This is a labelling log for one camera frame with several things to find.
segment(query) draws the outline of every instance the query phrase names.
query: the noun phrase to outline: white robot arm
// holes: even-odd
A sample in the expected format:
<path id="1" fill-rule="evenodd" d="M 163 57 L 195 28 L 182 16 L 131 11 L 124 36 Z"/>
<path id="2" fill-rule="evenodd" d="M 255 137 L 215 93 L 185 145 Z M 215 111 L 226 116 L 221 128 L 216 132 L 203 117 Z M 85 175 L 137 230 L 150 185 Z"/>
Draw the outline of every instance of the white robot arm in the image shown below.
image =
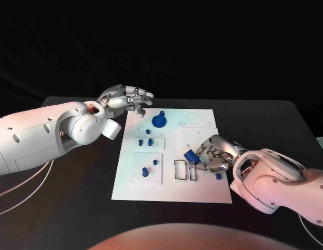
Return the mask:
<path id="1" fill-rule="evenodd" d="M 209 163 L 190 162 L 189 166 L 212 173 L 225 172 L 234 166 L 231 189 L 255 209 L 273 214 L 284 206 L 323 226 L 323 170 L 306 169 L 270 149 L 248 151 L 219 135 L 203 142 L 196 155 L 205 150 Z"/>
<path id="2" fill-rule="evenodd" d="M 137 87 L 117 85 L 95 101 L 48 106 L 0 118 L 0 175 L 40 166 L 102 134 L 111 140 L 121 126 L 110 118 L 134 111 L 154 95 Z"/>

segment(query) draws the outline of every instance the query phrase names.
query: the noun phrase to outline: table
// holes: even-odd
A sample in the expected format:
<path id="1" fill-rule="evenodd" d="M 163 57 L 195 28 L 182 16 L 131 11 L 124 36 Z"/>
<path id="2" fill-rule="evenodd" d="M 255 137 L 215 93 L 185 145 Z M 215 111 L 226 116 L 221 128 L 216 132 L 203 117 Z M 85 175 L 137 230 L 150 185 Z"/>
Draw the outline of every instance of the table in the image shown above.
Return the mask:
<path id="1" fill-rule="evenodd" d="M 94 99 L 49 97 L 43 106 Z M 249 149 L 267 147 L 309 168 L 323 169 L 323 151 L 291 102 L 156 99 L 151 107 L 213 109 L 223 138 Z M 121 115 L 114 120 L 124 126 L 125 119 Z M 234 191 L 232 204 L 112 201 L 123 133 L 121 129 L 114 141 L 101 136 L 91 145 L 78 147 L 55 160 L 48 180 L 33 197 L 0 216 L 0 248 L 87 249 L 127 230 L 172 222 L 221 225 L 298 248 L 317 248 L 291 210 L 281 207 L 267 215 Z M 20 183 L 38 169 L 1 176 L 0 191 Z M 45 173 L 0 198 L 0 211 L 29 195 Z M 323 235 L 323 228 L 307 225 L 316 236 Z"/>

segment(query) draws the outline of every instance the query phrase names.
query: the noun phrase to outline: white board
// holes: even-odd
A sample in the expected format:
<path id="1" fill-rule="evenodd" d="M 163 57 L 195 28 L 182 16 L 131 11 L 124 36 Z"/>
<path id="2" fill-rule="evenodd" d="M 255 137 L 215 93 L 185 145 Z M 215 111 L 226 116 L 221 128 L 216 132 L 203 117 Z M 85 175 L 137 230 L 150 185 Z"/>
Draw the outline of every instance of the white board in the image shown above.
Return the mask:
<path id="1" fill-rule="evenodd" d="M 218 134 L 212 110 L 149 108 L 146 111 L 143 119 L 128 112 L 111 199 L 231 203 L 226 174 L 216 180 L 215 174 L 190 171 L 183 157 L 186 151 L 190 149 L 195 151 L 203 141 Z M 160 111 L 164 111 L 167 124 L 163 128 L 156 128 L 151 119 Z M 149 138 L 154 139 L 153 143 L 159 141 L 159 145 L 147 146 Z M 162 166 L 154 169 L 157 171 L 151 171 L 159 173 L 160 170 L 159 183 L 157 174 L 147 177 L 141 175 L 143 167 L 153 168 L 150 161 L 156 155 L 147 159 L 147 155 L 137 157 L 138 154 L 162 155 Z M 180 160 L 186 162 L 186 180 L 174 178 L 174 161 Z M 200 160 L 205 162 L 208 157 L 202 155 Z"/>

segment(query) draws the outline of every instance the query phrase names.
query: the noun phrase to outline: robotic hand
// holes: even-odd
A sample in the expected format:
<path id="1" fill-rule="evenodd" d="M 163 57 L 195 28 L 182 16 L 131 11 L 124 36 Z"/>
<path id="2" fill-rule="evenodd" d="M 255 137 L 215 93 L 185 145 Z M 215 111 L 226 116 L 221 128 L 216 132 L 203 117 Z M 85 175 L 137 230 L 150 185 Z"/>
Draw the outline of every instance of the robotic hand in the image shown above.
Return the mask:
<path id="1" fill-rule="evenodd" d="M 0 175 L 40 166 L 101 134 L 111 140 L 121 129 L 111 118 L 133 111 L 143 118 L 141 103 L 154 95 L 137 87 L 117 85 L 95 101 L 69 102 L 0 118 Z"/>
<path id="2" fill-rule="evenodd" d="M 209 163 L 190 162 L 189 167 L 221 173 L 234 166 L 231 189 L 255 209 L 273 214 L 284 206 L 323 226 L 323 170 L 306 169 L 270 149 L 248 151 L 219 135 L 202 143 L 196 155 L 205 150 Z"/>

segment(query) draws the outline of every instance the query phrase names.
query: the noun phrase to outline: blue knob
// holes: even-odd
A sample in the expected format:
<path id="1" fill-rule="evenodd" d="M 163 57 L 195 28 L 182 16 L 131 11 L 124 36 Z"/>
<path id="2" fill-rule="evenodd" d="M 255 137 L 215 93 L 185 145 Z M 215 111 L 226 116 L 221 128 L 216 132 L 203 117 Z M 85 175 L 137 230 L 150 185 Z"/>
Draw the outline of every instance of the blue knob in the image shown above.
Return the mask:
<path id="1" fill-rule="evenodd" d="M 149 176 L 149 169 L 147 169 L 147 168 L 143 168 L 143 170 L 141 170 L 141 171 L 143 171 L 143 173 L 141 173 L 141 174 L 143 174 L 143 176 L 144 176 L 144 177 L 147 177 L 147 176 Z"/>
<path id="2" fill-rule="evenodd" d="M 167 119 L 164 117 L 164 111 L 160 111 L 159 115 L 151 119 L 153 126 L 162 128 L 167 124 Z"/>

